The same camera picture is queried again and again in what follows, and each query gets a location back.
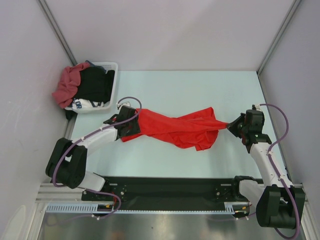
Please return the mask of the red tank top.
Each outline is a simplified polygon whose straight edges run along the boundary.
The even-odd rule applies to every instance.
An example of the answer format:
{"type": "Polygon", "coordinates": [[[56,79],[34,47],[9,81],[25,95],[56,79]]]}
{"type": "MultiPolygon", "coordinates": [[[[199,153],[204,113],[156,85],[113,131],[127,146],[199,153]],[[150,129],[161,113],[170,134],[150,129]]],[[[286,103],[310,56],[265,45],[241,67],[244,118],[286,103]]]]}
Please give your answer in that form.
{"type": "Polygon", "coordinates": [[[148,136],[181,149],[194,147],[197,151],[211,148],[219,131],[228,125],[216,119],[212,107],[180,117],[168,117],[143,108],[138,116],[138,124],[140,133],[122,137],[122,142],[148,136]]]}

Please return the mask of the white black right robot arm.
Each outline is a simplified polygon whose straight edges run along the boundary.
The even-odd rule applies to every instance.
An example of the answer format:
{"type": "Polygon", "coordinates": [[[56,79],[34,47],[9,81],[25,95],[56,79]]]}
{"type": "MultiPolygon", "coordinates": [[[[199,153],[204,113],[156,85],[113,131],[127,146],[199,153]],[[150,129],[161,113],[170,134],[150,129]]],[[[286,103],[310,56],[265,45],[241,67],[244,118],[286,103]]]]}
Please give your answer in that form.
{"type": "Polygon", "coordinates": [[[253,105],[227,125],[227,129],[241,139],[263,181],[260,186],[253,177],[236,176],[236,185],[230,188],[230,194],[237,201],[244,198],[250,201],[261,227],[296,230],[301,224],[306,195],[281,170],[273,152],[275,144],[263,133],[264,123],[260,106],[253,105]]]}

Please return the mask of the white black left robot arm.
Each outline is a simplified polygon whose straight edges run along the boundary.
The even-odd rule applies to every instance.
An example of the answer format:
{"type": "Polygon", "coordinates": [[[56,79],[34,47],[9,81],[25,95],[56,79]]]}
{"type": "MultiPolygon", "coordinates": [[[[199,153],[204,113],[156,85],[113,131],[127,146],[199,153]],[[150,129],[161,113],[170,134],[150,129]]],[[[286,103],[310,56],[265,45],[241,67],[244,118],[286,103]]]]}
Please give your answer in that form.
{"type": "Polygon", "coordinates": [[[88,156],[107,143],[138,134],[138,119],[137,109],[121,105],[119,113],[104,121],[97,130],[78,140],[60,138],[54,146],[45,174],[57,187],[89,189],[98,199],[107,199],[111,188],[104,177],[87,170],[88,156]]]}

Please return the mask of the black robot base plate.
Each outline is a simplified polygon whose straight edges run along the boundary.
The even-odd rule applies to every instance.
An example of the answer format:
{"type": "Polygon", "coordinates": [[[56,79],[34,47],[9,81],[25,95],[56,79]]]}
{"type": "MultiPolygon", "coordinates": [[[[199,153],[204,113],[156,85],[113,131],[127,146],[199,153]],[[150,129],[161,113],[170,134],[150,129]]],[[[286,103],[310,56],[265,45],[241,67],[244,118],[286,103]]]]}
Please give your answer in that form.
{"type": "Polygon", "coordinates": [[[223,211],[226,203],[248,205],[232,178],[107,176],[104,193],[115,194],[122,211],[223,211]]]}

